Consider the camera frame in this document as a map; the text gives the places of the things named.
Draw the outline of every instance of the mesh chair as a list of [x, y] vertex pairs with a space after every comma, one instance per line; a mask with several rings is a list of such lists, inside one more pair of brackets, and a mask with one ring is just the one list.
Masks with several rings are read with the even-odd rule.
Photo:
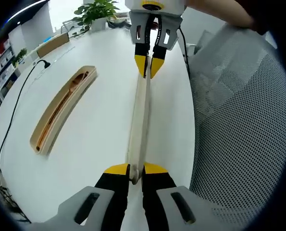
[[238, 230], [263, 209], [286, 163], [286, 72], [257, 33], [224, 26], [190, 60], [195, 157], [190, 190]]

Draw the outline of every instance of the white table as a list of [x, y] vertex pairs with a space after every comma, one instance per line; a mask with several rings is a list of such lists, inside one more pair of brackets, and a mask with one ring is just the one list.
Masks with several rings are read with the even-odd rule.
[[[14, 199], [32, 222], [46, 221], [60, 203], [94, 186], [103, 171], [125, 162], [138, 69], [126, 29], [85, 34], [44, 57], [27, 81], [0, 166]], [[81, 66], [94, 65], [98, 78], [69, 115], [49, 156], [36, 155], [29, 140], [44, 110]], [[0, 145], [27, 68], [0, 107]], [[168, 169], [177, 185], [189, 187], [194, 157], [194, 110], [178, 43], [151, 81], [147, 161]], [[130, 185], [123, 230], [146, 230], [140, 182]]]

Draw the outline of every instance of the cardboard box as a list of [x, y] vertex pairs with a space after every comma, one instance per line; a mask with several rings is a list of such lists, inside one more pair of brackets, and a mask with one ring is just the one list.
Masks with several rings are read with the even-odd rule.
[[67, 42], [69, 42], [68, 33], [57, 35], [51, 38], [48, 42], [44, 43], [40, 48], [38, 48], [37, 53], [39, 58], [42, 58], [52, 50], [60, 47]]

